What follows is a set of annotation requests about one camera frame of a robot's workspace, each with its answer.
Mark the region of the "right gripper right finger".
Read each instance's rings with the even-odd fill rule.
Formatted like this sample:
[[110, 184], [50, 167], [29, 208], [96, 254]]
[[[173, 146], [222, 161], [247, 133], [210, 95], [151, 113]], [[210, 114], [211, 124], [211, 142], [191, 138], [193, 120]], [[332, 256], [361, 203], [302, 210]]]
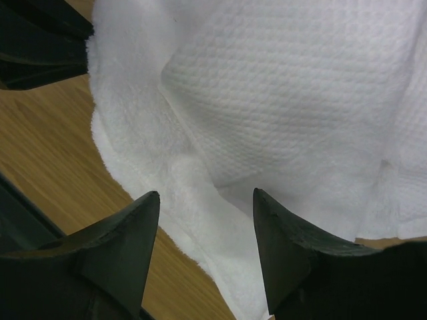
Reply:
[[276, 319], [425, 319], [426, 244], [373, 249], [334, 236], [261, 189], [254, 229]]

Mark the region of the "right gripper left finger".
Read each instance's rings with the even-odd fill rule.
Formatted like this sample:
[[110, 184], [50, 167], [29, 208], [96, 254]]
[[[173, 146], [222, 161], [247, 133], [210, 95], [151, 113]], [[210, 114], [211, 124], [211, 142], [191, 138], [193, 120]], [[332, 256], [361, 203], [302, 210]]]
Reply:
[[1, 256], [2, 319], [149, 319], [141, 307], [159, 220], [146, 193], [76, 233]]

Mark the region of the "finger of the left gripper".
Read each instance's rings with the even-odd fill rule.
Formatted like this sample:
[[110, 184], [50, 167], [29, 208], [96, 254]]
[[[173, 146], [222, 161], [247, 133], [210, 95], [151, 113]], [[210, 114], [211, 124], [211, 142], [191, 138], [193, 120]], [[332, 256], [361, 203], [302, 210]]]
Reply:
[[1, 46], [1, 89], [30, 90], [87, 73], [86, 47], [79, 42], [50, 47]]
[[2, 50], [79, 50], [92, 24], [66, 1], [2, 1]]

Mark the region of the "white towel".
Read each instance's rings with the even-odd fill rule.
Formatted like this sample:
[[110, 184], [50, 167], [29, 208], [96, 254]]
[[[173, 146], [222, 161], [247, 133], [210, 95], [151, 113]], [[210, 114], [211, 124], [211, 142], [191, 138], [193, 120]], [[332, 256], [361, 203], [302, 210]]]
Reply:
[[426, 234], [425, 1], [96, 1], [93, 139], [133, 198], [267, 319], [252, 193], [341, 238]]

